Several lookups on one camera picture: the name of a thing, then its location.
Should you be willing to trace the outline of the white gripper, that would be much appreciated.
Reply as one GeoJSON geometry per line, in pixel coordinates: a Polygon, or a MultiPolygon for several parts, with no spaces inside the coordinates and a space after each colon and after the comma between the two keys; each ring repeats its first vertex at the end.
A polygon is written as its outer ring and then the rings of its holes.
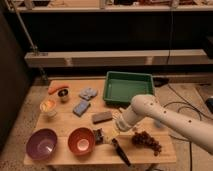
{"type": "MultiPolygon", "coordinates": [[[[132,107],[129,106],[115,120],[115,125],[117,126],[118,130],[122,132],[126,132],[130,130],[137,123],[137,119],[138,119],[138,116],[133,111],[132,107]]],[[[116,138],[120,134],[118,130],[110,129],[105,135],[106,141],[111,142],[114,138],[116,138]]]]}

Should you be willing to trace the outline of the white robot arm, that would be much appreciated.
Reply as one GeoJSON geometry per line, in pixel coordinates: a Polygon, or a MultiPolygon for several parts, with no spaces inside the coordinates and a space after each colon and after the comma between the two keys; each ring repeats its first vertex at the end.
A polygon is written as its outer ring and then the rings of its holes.
{"type": "Polygon", "coordinates": [[[213,155],[213,125],[166,109],[150,94],[132,98],[128,108],[115,119],[113,126],[105,133],[106,141],[112,142],[121,132],[129,131],[145,117],[161,122],[213,155]]]}

